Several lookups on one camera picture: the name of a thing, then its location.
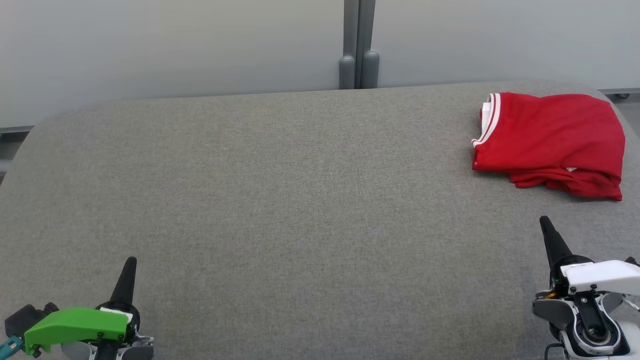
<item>gray wall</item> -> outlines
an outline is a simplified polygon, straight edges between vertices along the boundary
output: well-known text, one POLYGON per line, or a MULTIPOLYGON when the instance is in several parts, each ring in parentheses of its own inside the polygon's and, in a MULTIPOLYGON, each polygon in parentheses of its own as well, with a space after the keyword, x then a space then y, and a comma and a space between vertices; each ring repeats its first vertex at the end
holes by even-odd
POLYGON ((337 88, 343 9, 342 0, 0 0, 0 127, 115 99, 337 88))
POLYGON ((377 0, 378 86, 559 79, 640 88, 638 0, 377 0))

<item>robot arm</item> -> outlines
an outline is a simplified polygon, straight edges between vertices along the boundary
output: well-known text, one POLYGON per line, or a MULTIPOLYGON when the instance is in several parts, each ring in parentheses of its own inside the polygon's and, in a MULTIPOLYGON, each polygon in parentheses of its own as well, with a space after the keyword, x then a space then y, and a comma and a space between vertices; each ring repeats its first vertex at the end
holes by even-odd
POLYGON ((110 300, 95 309, 59 310, 49 303, 11 315, 4 321, 9 340, 0 345, 0 360, 20 350, 39 357, 57 344, 71 360, 151 360, 153 338, 139 335, 140 313, 131 304, 136 265, 136 258, 127 259, 110 300))
POLYGON ((532 311, 549 322, 565 359, 640 360, 640 330, 609 316, 623 302, 631 304, 625 294, 640 295, 640 267, 632 258, 595 263, 574 255, 548 217, 540 226, 550 289, 536 294, 532 311))

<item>gray fabric surface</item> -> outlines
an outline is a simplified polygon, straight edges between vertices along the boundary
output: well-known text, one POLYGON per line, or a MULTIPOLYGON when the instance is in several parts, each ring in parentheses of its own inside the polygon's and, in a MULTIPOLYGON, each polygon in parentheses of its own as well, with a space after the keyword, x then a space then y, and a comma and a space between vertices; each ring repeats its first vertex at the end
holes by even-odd
MULTIPOLYGON (((621 203, 471 170, 490 92, 515 82, 116 102, 37 126, 0 186, 3 318, 93 307, 127 256, 163 359, 537 359, 538 225, 640 256, 640 144, 621 203)), ((618 310, 620 316, 635 316, 618 310)))

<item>red t-shirt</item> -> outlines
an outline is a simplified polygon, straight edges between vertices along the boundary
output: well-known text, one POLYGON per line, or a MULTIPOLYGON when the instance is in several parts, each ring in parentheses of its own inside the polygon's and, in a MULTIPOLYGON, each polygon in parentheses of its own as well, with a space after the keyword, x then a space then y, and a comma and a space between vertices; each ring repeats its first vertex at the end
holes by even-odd
POLYGON ((545 183, 584 197, 622 200, 625 135, 607 101, 582 94, 489 96, 473 169, 505 172, 516 187, 545 183))

